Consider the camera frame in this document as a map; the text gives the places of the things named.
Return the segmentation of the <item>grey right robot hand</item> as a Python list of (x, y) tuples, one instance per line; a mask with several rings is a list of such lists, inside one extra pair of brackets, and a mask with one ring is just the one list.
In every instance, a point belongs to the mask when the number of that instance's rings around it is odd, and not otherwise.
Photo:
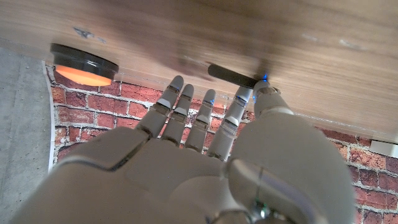
[(135, 128), (76, 146), (13, 223), (352, 223), (351, 173), (266, 80), (240, 88), (206, 153), (214, 91), (185, 143), (191, 85), (175, 77)]

